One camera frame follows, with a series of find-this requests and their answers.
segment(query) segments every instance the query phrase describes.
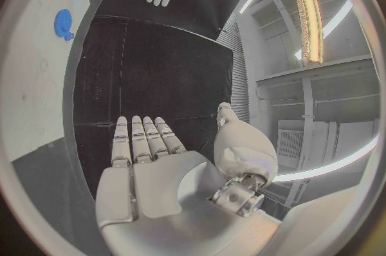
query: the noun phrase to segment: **vent grille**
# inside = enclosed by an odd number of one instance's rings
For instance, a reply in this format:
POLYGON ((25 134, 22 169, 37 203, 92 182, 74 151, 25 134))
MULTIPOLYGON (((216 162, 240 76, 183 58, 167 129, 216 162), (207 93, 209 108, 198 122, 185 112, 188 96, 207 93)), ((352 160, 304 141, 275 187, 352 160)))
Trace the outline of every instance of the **vent grille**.
POLYGON ((232 109, 240 120, 249 123, 248 79, 246 77, 243 45, 241 44, 239 27, 235 14, 229 17, 217 42, 233 51, 232 109))
POLYGON ((277 154, 289 158, 300 158, 302 150, 303 132, 279 129, 277 140, 277 154))

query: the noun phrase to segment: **blue object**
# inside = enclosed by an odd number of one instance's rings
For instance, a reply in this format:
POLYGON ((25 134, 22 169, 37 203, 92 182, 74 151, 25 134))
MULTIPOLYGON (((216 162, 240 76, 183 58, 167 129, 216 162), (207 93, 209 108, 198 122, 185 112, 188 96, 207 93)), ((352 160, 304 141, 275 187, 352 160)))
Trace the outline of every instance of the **blue object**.
POLYGON ((66 42, 70 41, 71 39, 74 39, 74 33, 68 33, 65 37, 64 40, 66 42))
POLYGON ((59 10, 53 22, 53 29, 56 35, 63 37, 69 34, 72 25, 72 17, 69 10, 59 10))

